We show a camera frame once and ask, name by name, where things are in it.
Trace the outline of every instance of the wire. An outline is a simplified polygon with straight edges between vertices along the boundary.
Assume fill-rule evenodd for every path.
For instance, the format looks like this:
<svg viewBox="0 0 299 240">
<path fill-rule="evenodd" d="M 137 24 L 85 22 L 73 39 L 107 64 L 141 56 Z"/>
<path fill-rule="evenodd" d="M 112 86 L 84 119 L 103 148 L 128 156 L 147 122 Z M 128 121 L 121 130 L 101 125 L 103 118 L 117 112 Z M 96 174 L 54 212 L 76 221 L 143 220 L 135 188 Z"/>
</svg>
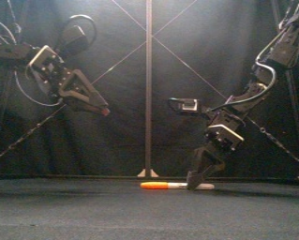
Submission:
<svg viewBox="0 0 299 240">
<path fill-rule="evenodd" d="M 16 44 L 16 40 L 14 40 L 14 37 L 13 37 L 13 34 L 10 32 L 10 30 L 8 29 L 8 27 L 0 22 L 0 26 L 4 28 L 4 30 L 6 31 L 8 35 L 9 35 L 9 38 L 12 40 L 12 43 Z"/>
<path fill-rule="evenodd" d="M 46 103 L 42 103 L 42 102 L 34 100 L 34 99 L 26 94 L 25 90 L 22 89 L 22 86 L 21 86 L 21 84 L 20 84 L 20 82 L 18 82 L 18 78 L 17 78 L 16 71 L 13 71 L 13 77 L 14 77 L 14 81 L 16 81 L 17 87 L 18 87 L 22 95 L 26 97 L 26 99 L 28 99 L 29 101 L 32 101 L 33 103 L 36 103 L 36 104 L 38 104 L 38 105 L 41 105 L 41 106 L 44 106 L 44 107 L 54 107 L 54 106 L 57 106 L 57 105 L 61 103 L 61 100 L 58 100 L 58 101 L 57 101 L 56 103 L 53 103 L 53 104 L 46 104 Z"/>
<path fill-rule="evenodd" d="M 58 36 L 58 38 L 57 38 L 57 40 L 56 40 L 53 49 L 57 49 L 57 48 L 58 48 L 58 45 L 60 45 L 60 43 L 61 43 L 61 37 L 62 37 L 62 33 L 64 33 L 65 27 L 69 25 L 69 23 L 71 23 L 72 21 L 76 21 L 76 20 L 79 20 L 79 19 L 87 20 L 87 21 L 91 23 L 91 25 L 92 25 L 93 35 L 92 35 L 92 39 L 91 39 L 91 41 L 89 41 L 89 46 L 91 46 L 91 44 L 93 43 L 93 41 L 96 40 L 96 25 L 95 25 L 93 19 L 92 19 L 88 15 L 81 15 L 81 14 L 79 14 L 79 15 L 72 15 L 72 16 L 69 17 L 69 19 L 68 19 L 68 20 L 64 22 L 64 24 L 62 24 L 62 27 L 61 27 L 61 30 L 60 30 L 60 36 Z"/>
<path fill-rule="evenodd" d="M 255 65 L 260 68 L 264 68 L 270 71 L 271 73 L 271 81 L 270 81 L 270 85 L 267 86 L 267 88 L 255 96 L 244 99 L 244 100 L 240 100 L 240 101 L 232 101 L 230 103 L 225 103 L 212 109 L 208 109 L 208 112 L 215 112 L 228 106 L 234 106 L 234 105 L 238 105 L 238 104 L 243 104 L 243 103 L 247 103 L 250 101 L 254 101 L 255 99 L 260 98 L 267 92 L 268 90 L 271 89 L 271 87 L 275 85 L 276 83 L 276 72 L 275 72 L 275 69 L 272 67 L 270 67 L 268 65 L 264 65 L 259 62 L 260 60 L 260 57 L 262 55 L 264 54 L 264 52 L 268 50 L 268 48 L 272 46 L 272 44 L 275 43 L 276 39 L 284 34 L 286 30 L 283 30 L 278 35 L 276 37 L 272 39 L 272 41 L 270 42 L 270 44 L 266 46 L 266 48 L 260 51 L 260 53 L 258 54 L 256 58 L 255 58 Z"/>
</svg>

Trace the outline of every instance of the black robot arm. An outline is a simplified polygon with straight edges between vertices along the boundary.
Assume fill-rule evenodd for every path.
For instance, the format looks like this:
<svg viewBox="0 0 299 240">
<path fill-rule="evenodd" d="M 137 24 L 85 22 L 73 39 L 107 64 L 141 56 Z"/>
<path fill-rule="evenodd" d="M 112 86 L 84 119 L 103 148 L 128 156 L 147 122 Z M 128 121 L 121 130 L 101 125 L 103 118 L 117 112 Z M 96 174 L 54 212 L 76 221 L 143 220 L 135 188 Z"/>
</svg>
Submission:
<svg viewBox="0 0 299 240">
<path fill-rule="evenodd" d="M 76 26 L 69 36 L 85 38 Z M 32 77 L 42 92 L 57 100 L 62 100 L 75 111 L 109 114 L 108 103 L 92 87 L 89 80 L 79 69 L 65 67 L 65 62 L 49 47 L 34 48 L 28 44 L 16 44 L 0 35 L 0 62 L 22 69 L 26 77 Z"/>
<path fill-rule="evenodd" d="M 235 132 L 243 125 L 255 105 L 266 99 L 279 76 L 296 64 L 299 54 L 299 2 L 292 1 L 288 17 L 280 23 L 280 32 L 260 51 L 251 70 L 250 84 L 242 96 L 230 96 L 215 108 L 201 105 L 199 99 L 169 98 L 168 105 L 177 114 L 204 116 L 208 119 L 205 143 L 193 150 L 188 189 L 225 168 L 224 159 L 244 138 Z"/>
</svg>

